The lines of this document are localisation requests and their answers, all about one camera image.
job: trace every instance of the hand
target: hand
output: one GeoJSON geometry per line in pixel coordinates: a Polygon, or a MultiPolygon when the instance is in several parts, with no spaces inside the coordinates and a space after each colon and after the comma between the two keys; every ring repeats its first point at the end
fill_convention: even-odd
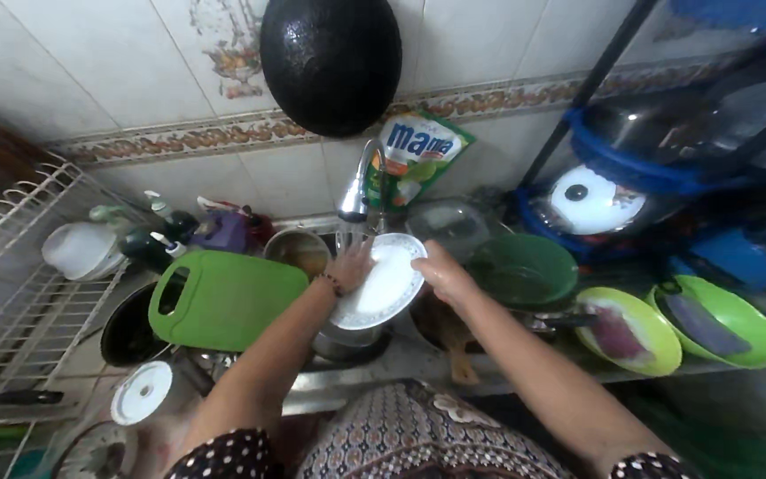
{"type": "Polygon", "coordinates": [[[425,248],[427,257],[414,259],[410,265],[425,277],[439,299],[461,310],[465,300],[482,294],[475,280],[439,243],[430,239],[425,248]]]}
{"type": "Polygon", "coordinates": [[[342,292],[348,293],[363,284],[374,262],[371,260],[371,245],[375,242],[374,237],[366,241],[355,242],[347,251],[330,260],[324,272],[339,281],[342,292]]]}

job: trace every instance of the patterned clothing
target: patterned clothing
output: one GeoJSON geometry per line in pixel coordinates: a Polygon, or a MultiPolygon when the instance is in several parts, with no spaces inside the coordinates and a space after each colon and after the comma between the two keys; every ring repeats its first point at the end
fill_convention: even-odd
{"type": "MultiPolygon", "coordinates": [[[[180,459],[168,479],[280,477],[266,432],[237,430],[180,459]]],[[[321,434],[297,477],[574,479],[534,441],[419,381],[382,386],[348,404],[321,434]]],[[[648,452],[610,479],[691,479],[675,458],[648,452]]]]}

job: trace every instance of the wire dish rack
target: wire dish rack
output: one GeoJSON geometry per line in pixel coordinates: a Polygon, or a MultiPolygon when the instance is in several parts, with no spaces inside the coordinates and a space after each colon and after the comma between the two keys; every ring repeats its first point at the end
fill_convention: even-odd
{"type": "MultiPolygon", "coordinates": [[[[64,158],[53,155],[37,172],[41,181],[19,181],[0,200],[0,395],[25,389],[93,391],[101,378],[125,374],[104,363],[79,373],[67,365],[127,264],[102,279],[69,281],[43,263],[39,250],[55,228],[87,221],[98,204],[122,206],[122,214],[136,224],[148,216],[64,158]]],[[[17,446],[0,451],[0,462],[7,464],[3,477],[11,475],[22,452],[43,449],[41,431],[78,419],[89,403],[89,397],[73,400],[65,393],[55,405],[0,404],[0,431],[24,431],[17,446]]]]}

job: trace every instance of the beaded bracelet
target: beaded bracelet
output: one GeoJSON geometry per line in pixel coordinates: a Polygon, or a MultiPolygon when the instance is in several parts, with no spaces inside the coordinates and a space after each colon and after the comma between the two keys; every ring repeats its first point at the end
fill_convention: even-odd
{"type": "Polygon", "coordinates": [[[333,277],[330,273],[322,273],[317,276],[317,278],[326,278],[329,279],[331,283],[333,283],[333,292],[335,293],[336,298],[341,298],[344,296],[344,293],[341,290],[341,285],[339,284],[339,280],[333,277]]]}

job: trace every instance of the black pot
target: black pot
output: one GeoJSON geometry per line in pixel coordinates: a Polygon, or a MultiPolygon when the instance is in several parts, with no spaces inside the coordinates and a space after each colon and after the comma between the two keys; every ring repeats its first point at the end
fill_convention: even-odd
{"type": "Polygon", "coordinates": [[[130,367],[153,360],[173,346],[152,332],[148,312],[156,284],[138,289],[114,310],[102,332],[102,359],[116,367],[130,367]]]}
{"type": "Polygon", "coordinates": [[[271,0],[260,53],[277,104],[323,136],[374,124],[401,77],[401,36],[387,0],[271,0]]]}

